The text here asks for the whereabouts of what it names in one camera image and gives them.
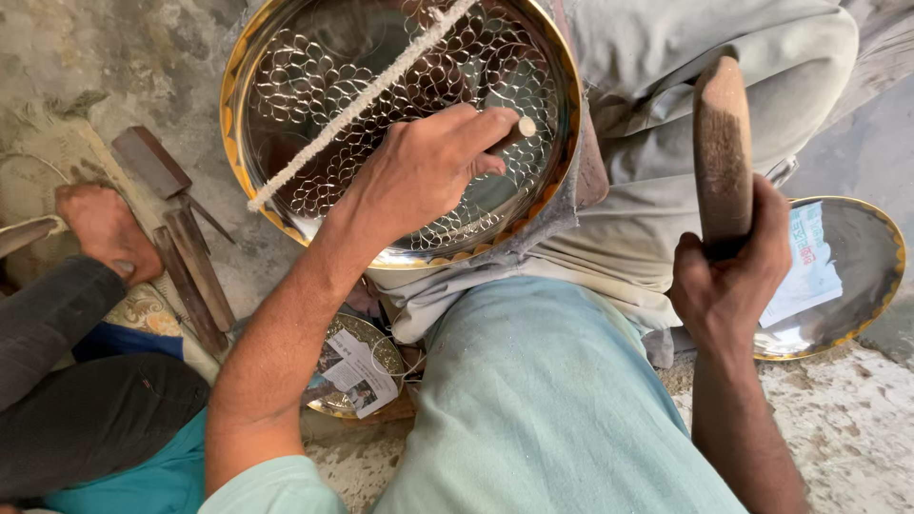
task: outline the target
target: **teal shirt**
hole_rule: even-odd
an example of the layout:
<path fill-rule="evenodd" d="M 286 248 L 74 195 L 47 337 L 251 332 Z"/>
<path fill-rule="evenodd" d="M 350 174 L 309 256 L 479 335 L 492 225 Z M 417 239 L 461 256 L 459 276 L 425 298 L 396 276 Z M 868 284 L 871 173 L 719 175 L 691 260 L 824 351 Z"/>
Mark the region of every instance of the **teal shirt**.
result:
<path fill-rule="evenodd" d="M 427 340 L 416 425 L 375 514 L 746 512 L 692 445 L 632 324 L 593 292 L 480 285 Z M 346 509 L 307 457 L 286 456 L 200 512 Z"/>

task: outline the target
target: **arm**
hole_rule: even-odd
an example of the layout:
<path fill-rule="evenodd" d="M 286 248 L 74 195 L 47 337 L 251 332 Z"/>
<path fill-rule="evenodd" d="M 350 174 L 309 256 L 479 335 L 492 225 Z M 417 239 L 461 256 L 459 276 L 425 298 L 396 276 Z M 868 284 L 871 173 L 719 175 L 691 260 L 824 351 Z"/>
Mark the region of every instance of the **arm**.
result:
<path fill-rule="evenodd" d="M 676 248 L 671 293 L 698 346 L 692 439 L 746 508 L 809 510 L 800 473 L 771 416 L 753 363 L 761 313 L 791 267 L 790 208 L 755 176 L 751 240 L 737 258 L 709 264 L 695 234 Z"/>
<path fill-rule="evenodd" d="M 390 128 L 219 374 L 207 421 L 208 494 L 251 466 L 304 454 L 299 399 L 336 309 L 391 241 L 456 207 L 473 177 L 505 172 L 481 152 L 517 119 L 510 109 L 463 104 Z"/>

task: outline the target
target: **polished metal surface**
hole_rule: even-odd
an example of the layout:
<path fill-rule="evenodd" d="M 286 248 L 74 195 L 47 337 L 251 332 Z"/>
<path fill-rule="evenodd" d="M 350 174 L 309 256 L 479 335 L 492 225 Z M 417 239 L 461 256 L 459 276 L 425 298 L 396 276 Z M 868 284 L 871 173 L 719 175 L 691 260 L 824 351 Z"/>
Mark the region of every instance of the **polished metal surface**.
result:
<path fill-rule="evenodd" d="M 259 26 L 256 36 L 248 35 L 228 102 L 239 165 L 250 183 L 260 187 L 282 169 L 434 23 L 435 9 L 448 4 L 271 2 L 265 19 L 252 20 Z M 268 209 L 309 242 L 390 125 L 468 102 L 477 109 L 511 107 L 536 123 L 537 134 L 505 150 L 504 177 L 477 177 L 456 209 L 394 242 L 378 260 L 409 265 L 473 252 L 524 218 L 546 186 L 564 176 L 579 101 L 577 72 L 569 67 L 564 43 L 547 33 L 551 22 L 530 4 L 477 4 L 282 187 Z"/>
<path fill-rule="evenodd" d="M 390 342 L 390 339 L 384 337 L 374 325 L 364 319 L 360 319 L 348 314 L 337 313 L 330 326 L 327 327 L 327 335 L 324 340 L 336 335 L 340 330 L 345 329 L 353 335 L 359 342 L 365 343 L 368 348 L 374 348 L 374 356 L 382 369 L 386 369 L 391 375 L 398 375 L 403 372 L 403 358 L 400 356 L 397 347 Z M 403 391 L 403 380 L 395 378 L 398 391 Z M 337 418 L 356 419 L 356 408 L 343 392 L 333 392 L 307 403 L 308 407 L 330 414 Z"/>
<path fill-rule="evenodd" d="M 755 335 L 755 357 L 808 357 L 859 335 L 888 307 L 905 269 L 905 245 L 895 223 L 861 200 L 813 197 L 793 207 L 822 202 L 824 240 L 841 278 L 839 298 L 790 316 Z"/>

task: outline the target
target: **concrete floor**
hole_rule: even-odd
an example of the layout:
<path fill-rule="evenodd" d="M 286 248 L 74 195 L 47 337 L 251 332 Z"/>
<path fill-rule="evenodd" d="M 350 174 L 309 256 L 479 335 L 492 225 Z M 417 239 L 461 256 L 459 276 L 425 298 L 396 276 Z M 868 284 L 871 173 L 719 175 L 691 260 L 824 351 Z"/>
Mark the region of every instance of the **concrete floor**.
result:
<path fill-rule="evenodd" d="M 301 249 L 262 216 L 247 213 L 219 138 L 218 87 L 225 37 L 243 0 L 5 0 L 0 5 L 0 143 L 22 102 L 111 96 L 90 111 L 109 143 L 144 124 L 195 182 L 192 193 L 239 241 L 209 227 L 214 264 L 235 314 L 244 317 Z M 845 118 L 801 153 L 785 192 L 847 194 L 885 209 L 914 241 L 914 79 Z M 865 334 L 910 365 L 911 274 L 895 304 Z M 914 375 L 882 354 L 848 344 L 814 358 L 762 364 L 775 416 L 810 488 L 816 512 L 905 512 L 914 507 Z M 689 355 L 662 374 L 688 419 Z M 353 511 L 396 471 L 409 423 L 316 438 L 308 452 Z"/>
<path fill-rule="evenodd" d="M 246 6 L 245 0 L 0 4 L 0 33 L 15 35 L 0 38 L 0 125 L 10 126 L 24 102 L 110 94 L 90 110 L 101 139 L 109 144 L 128 126 L 148 127 L 194 181 L 191 194 L 238 242 L 228 244 L 201 223 L 239 319 L 253 312 L 302 250 L 245 210 L 247 198 L 219 136 L 218 91 L 232 43 L 226 35 Z M 0 146 L 3 139 L 0 132 Z M 137 187 L 149 193 L 154 209 L 163 208 L 144 183 Z"/>

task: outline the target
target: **hand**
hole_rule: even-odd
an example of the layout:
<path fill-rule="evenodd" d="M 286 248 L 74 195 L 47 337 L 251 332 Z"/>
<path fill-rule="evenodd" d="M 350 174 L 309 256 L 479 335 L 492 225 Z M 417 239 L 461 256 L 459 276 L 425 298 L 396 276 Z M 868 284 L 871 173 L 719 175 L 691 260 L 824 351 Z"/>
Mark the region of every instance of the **hand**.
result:
<path fill-rule="evenodd" d="M 57 212 L 80 240 L 80 251 L 130 286 L 162 274 L 155 246 L 117 191 L 97 184 L 57 188 Z"/>
<path fill-rule="evenodd" d="M 470 180 L 503 175 L 505 162 L 482 151 L 506 136 L 519 115 L 504 107 L 477 112 L 453 105 L 428 118 L 394 123 L 327 215 L 373 249 L 418 230 L 460 203 Z"/>
<path fill-rule="evenodd" d="M 725 362 L 751 362 L 755 327 L 792 264 L 789 204 L 758 175 L 753 196 L 751 238 L 735 259 L 708 263 L 687 232 L 673 262 L 673 308 L 698 349 Z"/>

